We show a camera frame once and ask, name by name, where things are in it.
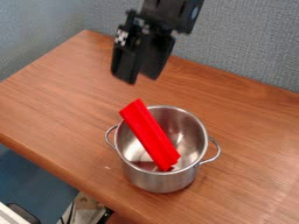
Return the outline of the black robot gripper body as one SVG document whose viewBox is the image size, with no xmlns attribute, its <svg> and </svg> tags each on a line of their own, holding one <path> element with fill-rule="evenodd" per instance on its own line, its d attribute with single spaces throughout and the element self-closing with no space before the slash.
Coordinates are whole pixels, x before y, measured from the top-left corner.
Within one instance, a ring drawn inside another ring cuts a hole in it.
<svg viewBox="0 0 299 224">
<path fill-rule="evenodd" d="M 144 0 L 142 10 L 126 12 L 126 23 L 116 29 L 115 43 L 126 46 L 135 28 L 191 34 L 204 0 Z"/>
</svg>

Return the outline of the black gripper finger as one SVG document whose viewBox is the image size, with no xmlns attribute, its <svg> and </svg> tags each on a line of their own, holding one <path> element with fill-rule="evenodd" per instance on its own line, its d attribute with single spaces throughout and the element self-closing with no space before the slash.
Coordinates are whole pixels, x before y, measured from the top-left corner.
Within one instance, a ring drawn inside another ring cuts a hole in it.
<svg viewBox="0 0 299 224">
<path fill-rule="evenodd" d="M 124 26 L 118 27 L 111 72 L 115 77 L 128 84 L 136 83 L 148 43 L 150 36 L 136 26 L 130 29 Z"/>
<path fill-rule="evenodd" d="M 152 80 L 158 79 L 164 70 L 167 60 L 174 50 L 174 44 L 175 37 L 168 34 L 155 34 L 151 39 L 150 46 L 144 52 L 144 62 L 140 72 Z"/>
</svg>

